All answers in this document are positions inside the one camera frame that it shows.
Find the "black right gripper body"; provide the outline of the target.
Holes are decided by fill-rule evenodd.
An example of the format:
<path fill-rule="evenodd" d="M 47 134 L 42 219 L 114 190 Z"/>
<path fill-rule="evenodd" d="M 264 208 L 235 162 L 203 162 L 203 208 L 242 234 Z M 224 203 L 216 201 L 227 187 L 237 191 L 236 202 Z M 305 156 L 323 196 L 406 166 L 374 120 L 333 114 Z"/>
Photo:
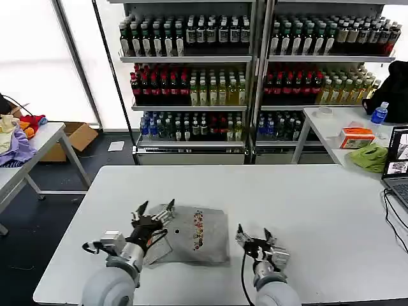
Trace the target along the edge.
<path fill-rule="evenodd" d="M 244 251 L 252 259 L 265 259 L 271 248 L 269 241 L 260 238 L 250 238 L 244 242 Z"/>

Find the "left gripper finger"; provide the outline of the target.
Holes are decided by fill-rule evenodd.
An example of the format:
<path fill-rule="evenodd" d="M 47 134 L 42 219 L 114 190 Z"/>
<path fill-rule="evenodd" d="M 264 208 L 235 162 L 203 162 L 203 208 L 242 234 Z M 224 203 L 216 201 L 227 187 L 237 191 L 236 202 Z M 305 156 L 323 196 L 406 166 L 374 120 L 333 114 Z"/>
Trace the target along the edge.
<path fill-rule="evenodd" d="M 163 205 L 163 209 L 152 217 L 153 221 L 160 221 L 162 224 L 168 224 L 174 218 L 175 199 L 168 204 Z"/>
<path fill-rule="evenodd" d="M 144 212 L 147 208 L 149 201 L 145 201 L 143 204 L 141 204 L 134 212 L 132 212 L 132 221 L 138 221 L 140 217 L 144 216 Z"/>

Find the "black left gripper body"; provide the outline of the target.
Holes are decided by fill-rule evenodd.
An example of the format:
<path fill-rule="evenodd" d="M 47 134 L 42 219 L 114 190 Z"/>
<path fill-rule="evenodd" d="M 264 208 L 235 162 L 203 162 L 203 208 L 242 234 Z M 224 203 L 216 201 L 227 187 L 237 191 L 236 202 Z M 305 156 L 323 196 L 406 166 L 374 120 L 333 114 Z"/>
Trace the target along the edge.
<path fill-rule="evenodd" d="M 131 221 L 133 231 L 129 241 L 137 245 L 147 245 L 155 231 L 160 230 L 160 220 L 153 219 L 151 215 L 143 215 Z"/>

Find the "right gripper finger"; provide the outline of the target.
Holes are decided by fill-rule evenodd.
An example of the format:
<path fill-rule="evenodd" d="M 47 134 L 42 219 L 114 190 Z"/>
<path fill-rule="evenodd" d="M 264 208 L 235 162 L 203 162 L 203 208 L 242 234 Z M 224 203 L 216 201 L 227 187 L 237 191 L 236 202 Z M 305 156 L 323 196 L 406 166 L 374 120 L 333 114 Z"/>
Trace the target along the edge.
<path fill-rule="evenodd" d="M 269 248 L 274 248 L 277 245 L 277 237 L 274 236 L 268 229 L 263 228 L 265 234 L 265 244 Z"/>
<path fill-rule="evenodd" d="M 252 238 L 246 234 L 242 228 L 242 225 L 238 224 L 237 233 L 235 235 L 235 241 L 240 246 L 246 246 L 247 244 L 252 242 Z"/>

